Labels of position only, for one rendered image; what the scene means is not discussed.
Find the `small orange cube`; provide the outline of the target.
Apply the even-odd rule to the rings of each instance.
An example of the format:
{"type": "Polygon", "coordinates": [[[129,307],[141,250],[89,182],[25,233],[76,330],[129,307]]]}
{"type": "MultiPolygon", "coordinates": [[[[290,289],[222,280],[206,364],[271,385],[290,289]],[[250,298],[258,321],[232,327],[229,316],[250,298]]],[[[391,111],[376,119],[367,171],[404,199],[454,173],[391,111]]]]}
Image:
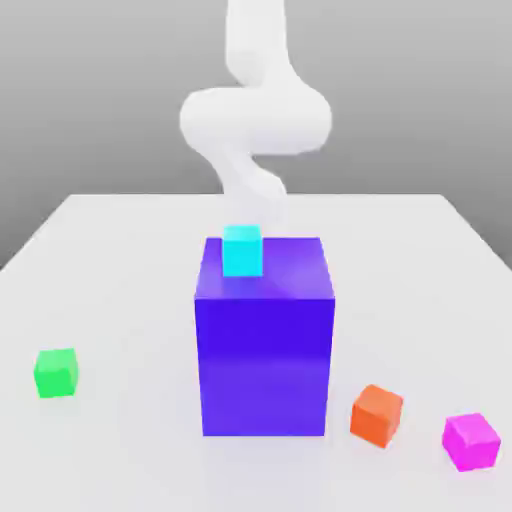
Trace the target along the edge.
{"type": "Polygon", "coordinates": [[[403,398],[370,384],[352,406],[350,432],[380,448],[385,448],[400,424],[403,398]]]}

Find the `small green cube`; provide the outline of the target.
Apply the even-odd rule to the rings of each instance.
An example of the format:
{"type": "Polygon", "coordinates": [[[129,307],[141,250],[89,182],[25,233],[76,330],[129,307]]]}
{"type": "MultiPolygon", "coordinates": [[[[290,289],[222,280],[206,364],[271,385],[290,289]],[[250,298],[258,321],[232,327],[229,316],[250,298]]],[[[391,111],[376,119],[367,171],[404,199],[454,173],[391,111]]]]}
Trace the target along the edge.
{"type": "Polygon", "coordinates": [[[79,378],[75,349],[41,350],[33,374],[40,398],[73,396],[79,378]]]}

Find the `small magenta cube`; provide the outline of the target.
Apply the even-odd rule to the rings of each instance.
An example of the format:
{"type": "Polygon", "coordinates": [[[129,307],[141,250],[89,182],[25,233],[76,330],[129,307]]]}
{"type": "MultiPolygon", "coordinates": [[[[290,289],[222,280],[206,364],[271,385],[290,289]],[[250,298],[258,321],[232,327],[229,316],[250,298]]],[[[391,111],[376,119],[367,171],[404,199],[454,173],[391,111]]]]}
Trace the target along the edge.
{"type": "Polygon", "coordinates": [[[459,472],[495,465],[501,438],[481,413],[448,417],[442,446],[459,472]]]}

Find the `small cyan cube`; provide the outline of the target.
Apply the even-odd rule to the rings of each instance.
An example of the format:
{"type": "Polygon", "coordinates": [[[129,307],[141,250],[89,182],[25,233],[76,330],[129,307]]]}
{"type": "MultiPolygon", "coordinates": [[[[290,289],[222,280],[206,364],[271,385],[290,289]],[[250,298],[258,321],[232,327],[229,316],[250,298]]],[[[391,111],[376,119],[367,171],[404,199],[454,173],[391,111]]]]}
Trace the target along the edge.
{"type": "Polygon", "coordinates": [[[224,277],[263,275],[263,238],[259,225],[227,225],[222,237],[224,277]]]}

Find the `large purple box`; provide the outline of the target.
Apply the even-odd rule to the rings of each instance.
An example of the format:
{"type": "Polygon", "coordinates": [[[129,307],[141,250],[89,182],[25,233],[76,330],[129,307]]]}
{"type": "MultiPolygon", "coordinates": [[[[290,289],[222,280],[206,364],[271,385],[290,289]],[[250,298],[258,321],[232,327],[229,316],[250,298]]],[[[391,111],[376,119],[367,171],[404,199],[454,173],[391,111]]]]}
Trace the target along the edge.
{"type": "Polygon", "coordinates": [[[224,277],[207,239],[195,302],[206,436],[321,436],[335,294],[317,238],[267,238],[260,277],[224,277]]]}

